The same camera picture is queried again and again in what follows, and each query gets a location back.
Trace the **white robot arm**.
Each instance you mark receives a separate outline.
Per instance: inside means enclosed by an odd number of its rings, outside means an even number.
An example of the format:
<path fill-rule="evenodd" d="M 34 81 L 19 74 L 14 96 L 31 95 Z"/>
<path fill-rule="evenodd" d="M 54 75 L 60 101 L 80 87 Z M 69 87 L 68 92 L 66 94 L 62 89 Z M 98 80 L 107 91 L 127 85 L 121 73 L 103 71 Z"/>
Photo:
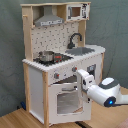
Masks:
<path fill-rule="evenodd" d="M 77 88 L 78 96 L 83 101 L 92 99 L 104 107 L 128 105 L 128 95 L 121 94 L 121 86 L 114 78 L 105 78 L 96 84 L 93 75 L 80 69 L 77 71 Z"/>

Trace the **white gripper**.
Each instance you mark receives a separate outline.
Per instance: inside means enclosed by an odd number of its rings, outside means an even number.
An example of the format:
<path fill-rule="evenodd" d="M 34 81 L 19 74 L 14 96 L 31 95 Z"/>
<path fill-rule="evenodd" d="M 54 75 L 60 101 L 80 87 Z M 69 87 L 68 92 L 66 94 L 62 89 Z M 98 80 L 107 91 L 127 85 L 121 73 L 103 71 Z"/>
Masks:
<path fill-rule="evenodd" d="M 95 84 L 96 82 L 93 75 L 90 75 L 83 69 L 77 71 L 77 90 L 78 97 L 81 100 L 86 100 L 88 98 L 87 91 L 92 85 Z"/>

